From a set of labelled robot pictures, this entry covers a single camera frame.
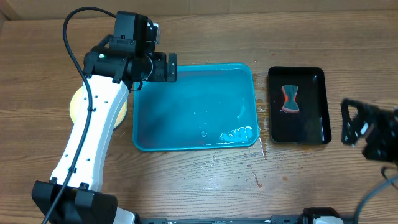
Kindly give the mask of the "black plastic tray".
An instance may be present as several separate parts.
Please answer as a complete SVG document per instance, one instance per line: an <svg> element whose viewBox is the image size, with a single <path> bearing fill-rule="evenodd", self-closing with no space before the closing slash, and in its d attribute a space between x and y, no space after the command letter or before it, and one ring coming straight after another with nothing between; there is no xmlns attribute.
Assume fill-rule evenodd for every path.
<svg viewBox="0 0 398 224"><path fill-rule="evenodd" d="M281 87L296 85L298 113L283 112ZM270 133L275 143L328 144L331 124L325 74L319 67L271 67L268 70Z"/></svg>

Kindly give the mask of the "yellow-green plate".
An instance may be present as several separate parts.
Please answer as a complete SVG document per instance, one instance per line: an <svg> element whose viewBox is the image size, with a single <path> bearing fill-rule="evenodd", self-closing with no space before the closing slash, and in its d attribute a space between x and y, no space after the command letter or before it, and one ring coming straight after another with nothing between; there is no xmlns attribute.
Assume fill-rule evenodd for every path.
<svg viewBox="0 0 398 224"><path fill-rule="evenodd" d="M80 101L83 96L83 86L81 86L75 94L72 96L72 99L70 101L69 105L69 114L72 122L74 123L76 121L76 118L78 116L78 112L80 110ZM118 117L116 118L116 122L114 125L114 129L117 129L120 124L124 121L126 115L127 115L127 108L128 108L128 102L125 101L124 104L122 105L122 108L118 114Z"/></svg>

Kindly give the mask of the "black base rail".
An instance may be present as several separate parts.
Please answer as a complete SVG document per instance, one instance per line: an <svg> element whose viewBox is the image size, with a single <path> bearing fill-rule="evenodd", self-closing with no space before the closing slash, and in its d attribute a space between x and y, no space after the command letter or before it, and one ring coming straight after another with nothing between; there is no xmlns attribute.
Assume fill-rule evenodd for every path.
<svg viewBox="0 0 398 224"><path fill-rule="evenodd" d="M301 215L273 215L269 218L185 219L137 218L134 224L299 224L305 223Z"/></svg>

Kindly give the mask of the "pink green sponge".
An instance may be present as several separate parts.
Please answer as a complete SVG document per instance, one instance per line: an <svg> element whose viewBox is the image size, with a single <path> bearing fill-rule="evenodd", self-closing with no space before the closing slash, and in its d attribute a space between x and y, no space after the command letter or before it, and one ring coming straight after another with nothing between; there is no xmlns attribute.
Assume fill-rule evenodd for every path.
<svg viewBox="0 0 398 224"><path fill-rule="evenodd" d="M284 104L281 110L285 113L298 113L299 106L296 102L298 87L296 85L284 85L281 90L284 95Z"/></svg>

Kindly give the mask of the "teal plastic tray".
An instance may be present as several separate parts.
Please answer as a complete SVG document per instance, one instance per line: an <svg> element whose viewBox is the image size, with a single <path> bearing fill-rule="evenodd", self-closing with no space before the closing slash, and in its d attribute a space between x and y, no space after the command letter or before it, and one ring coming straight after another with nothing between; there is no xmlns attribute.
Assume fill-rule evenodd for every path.
<svg viewBox="0 0 398 224"><path fill-rule="evenodd" d="M132 141L142 151L248 147L258 137L245 64L181 65L176 82L145 82L134 94Z"/></svg>

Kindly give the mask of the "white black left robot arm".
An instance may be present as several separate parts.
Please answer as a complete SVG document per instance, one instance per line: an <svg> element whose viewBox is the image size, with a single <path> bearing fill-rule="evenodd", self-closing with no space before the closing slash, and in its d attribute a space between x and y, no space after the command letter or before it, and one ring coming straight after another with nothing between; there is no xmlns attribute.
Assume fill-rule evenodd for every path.
<svg viewBox="0 0 398 224"><path fill-rule="evenodd" d="M101 191L106 153L130 92L144 82L175 82L177 55L155 51L159 27L148 17L118 11L114 18L114 32L76 63L83 80L78 116L50 179L33 186L44 223L139 222Z"/></svg>

